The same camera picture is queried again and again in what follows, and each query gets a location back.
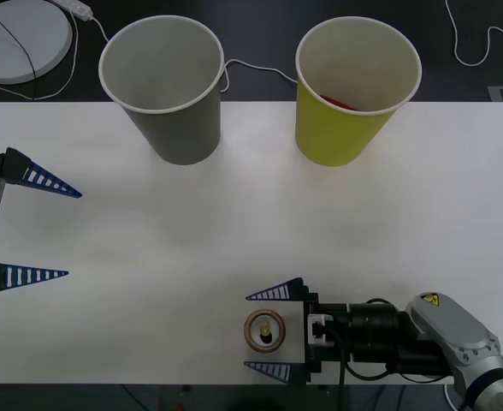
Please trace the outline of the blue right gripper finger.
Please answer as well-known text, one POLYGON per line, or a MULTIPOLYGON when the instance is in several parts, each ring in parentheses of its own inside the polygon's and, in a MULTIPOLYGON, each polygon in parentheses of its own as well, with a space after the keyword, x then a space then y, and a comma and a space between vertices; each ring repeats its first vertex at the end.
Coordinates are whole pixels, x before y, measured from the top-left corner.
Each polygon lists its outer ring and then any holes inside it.
POLYGON ((310 292, 302 277, 252 293, 246 297, 247 301, 297 301, 318 302, 318 294, 310 292))
POLYGON ((245 361, 244 366, 282 383, 309 383, 321 372, 320 363, 245 361))

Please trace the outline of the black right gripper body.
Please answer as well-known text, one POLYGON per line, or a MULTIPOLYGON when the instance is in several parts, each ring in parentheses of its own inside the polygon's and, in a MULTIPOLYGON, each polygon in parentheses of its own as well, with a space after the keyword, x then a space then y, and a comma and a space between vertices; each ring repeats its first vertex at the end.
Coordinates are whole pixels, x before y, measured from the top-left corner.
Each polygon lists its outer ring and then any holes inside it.
POLYGON ((350 343, 346 332, 349 311, 344 303, 321 303, 318 293, 308 293, 304 302, 305 367, 308 373, 320 373, 324 361, 340 363, 346 371, 350 343))

